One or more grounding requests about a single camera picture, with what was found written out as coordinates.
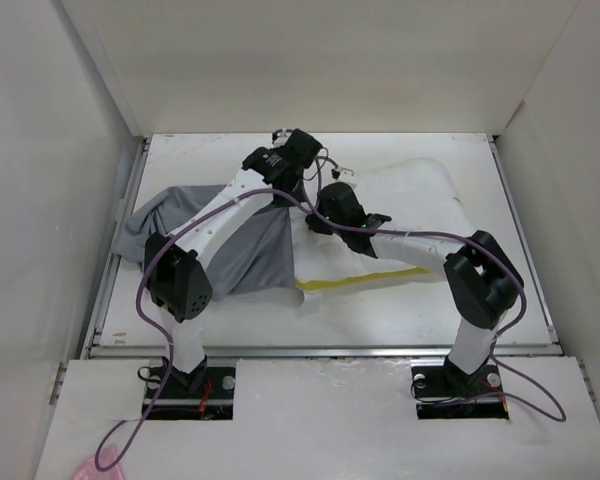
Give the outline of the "white pillow yellow edge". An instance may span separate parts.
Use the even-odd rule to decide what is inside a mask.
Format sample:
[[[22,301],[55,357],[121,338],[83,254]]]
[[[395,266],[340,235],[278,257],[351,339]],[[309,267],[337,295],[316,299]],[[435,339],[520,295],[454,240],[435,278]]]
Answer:
[[[359,173],[353,184],[364,209],[392,217],[396,229],[464,237],[475,232],[448,170],[433,158],[410,159]],[[334,235],[310,231],[306,215],[296,207],[289,215],[295,285],[303,295],[304,310],[315,309],[329,294],[384,288],[429,274],[419,266],[357,254]]]

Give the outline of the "grey pillowcase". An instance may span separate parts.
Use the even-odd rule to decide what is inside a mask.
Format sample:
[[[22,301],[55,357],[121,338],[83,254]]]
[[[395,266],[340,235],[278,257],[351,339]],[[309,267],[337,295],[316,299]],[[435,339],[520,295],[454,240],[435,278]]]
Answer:
[[[171,186],[149,200],[123,223],[112,252],[142,265],[152,233],[165,235],[206,206],[221,185]],[[289,212],[267,206],[243,224],[219,249],[206,270],[213,299],[271,288],[293,288],[294,258]]]

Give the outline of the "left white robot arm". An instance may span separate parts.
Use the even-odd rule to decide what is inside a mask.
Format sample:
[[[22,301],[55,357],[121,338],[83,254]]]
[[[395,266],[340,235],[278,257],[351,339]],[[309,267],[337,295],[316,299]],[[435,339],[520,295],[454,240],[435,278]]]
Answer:
[[[175,322],[165,370],[178,394],[203,387],[206,354],[195,319],[212,299],[292,286],[288,209],[303,202],[304,173],[322,148],[300,129],[274,132],[271,146],[250,153],[197,213],[147,238],[143,287]]]

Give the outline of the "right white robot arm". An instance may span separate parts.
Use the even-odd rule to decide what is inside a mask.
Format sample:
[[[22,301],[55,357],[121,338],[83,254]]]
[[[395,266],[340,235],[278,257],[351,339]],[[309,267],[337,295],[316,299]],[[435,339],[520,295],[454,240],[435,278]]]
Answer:
[[[444,360],[443,381],[457,394],[475,387],[503,317],[524,300],[524,282],[495,238],[483,230],[466,236],[398,226],[388,215],[366,212],[343,182],[323,187],[308,206],[312,231],[339,236],[355,253],[419,266],[445,278],[460,325]]]

